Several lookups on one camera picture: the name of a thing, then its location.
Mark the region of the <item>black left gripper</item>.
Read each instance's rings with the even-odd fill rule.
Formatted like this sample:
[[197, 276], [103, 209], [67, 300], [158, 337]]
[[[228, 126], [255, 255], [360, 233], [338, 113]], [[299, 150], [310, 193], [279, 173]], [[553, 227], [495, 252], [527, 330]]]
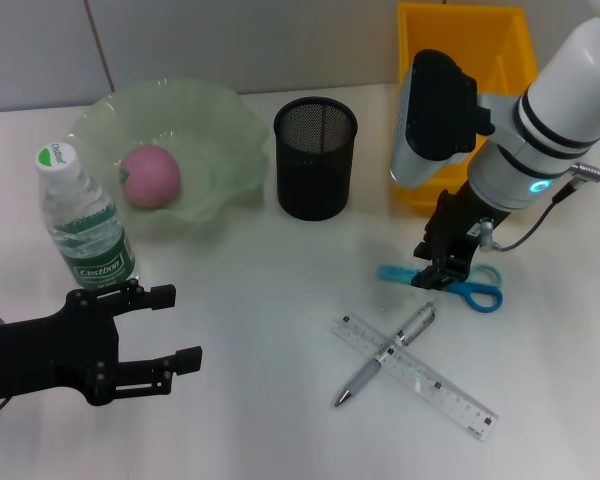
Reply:
[[0, 325], [0, 399], [57, 387], [78, 391], [93, 406], [169, 395], [175, 376], [200, 370], [202, 348], [122, 362], [117, 370], [119, 336], [112, 314], [173, 308], [175, 303], [174, 285], [146, 290], [130, 279], [97, 289], [95, 296], [72, 291], [48, 317]]

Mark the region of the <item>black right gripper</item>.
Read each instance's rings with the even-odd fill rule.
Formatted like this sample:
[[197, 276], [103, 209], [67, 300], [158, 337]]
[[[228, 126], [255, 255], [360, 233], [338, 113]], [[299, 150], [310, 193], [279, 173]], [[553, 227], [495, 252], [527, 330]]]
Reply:
[[471, 236], [469, 231], [482, 220], [492, 220], [497, 227], [509, 215], [480, 198], [469, 181], [454, 194], [442, 192], [413, 252], [416, 258], [433, 262], [414, 276], [412, 285], [442, 291], [451, 283], [464, 282], [480, 245], [480, 234]]

